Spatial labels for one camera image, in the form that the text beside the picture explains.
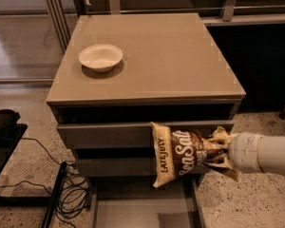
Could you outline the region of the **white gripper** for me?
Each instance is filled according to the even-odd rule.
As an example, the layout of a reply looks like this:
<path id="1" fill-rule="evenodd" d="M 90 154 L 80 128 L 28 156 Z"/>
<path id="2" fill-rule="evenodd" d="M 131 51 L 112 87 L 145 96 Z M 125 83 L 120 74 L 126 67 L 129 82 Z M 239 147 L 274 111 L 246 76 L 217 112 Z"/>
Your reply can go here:
<path id="1" fill-rule="evenodd" d="M 229 144 L 228 155 L 234 167 L 243 173 L 260 173 L 261 168 L 257 159 L 257 144 L 262 135 L 243 132 L 230 134 L 222 126 L 211 135 L 211 142 Z M 238 171 L 231 165 L 225 163 L 204 162 L 203 165 L 220 174 L 238 181 Z"/>

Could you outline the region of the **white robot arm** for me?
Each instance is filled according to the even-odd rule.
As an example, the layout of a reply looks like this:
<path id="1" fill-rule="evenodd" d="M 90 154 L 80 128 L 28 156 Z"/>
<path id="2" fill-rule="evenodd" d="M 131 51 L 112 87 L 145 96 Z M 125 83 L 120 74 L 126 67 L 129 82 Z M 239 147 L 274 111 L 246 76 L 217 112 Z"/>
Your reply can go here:
<path id="1" fill-rule="evenodd" d="M 229 134 L 219 126 L 207 139 L 220 154 L 202 164 L 238 181 L 238 173 L 273 173 L 285 177 L 285 136 L 250 132 Z"/>

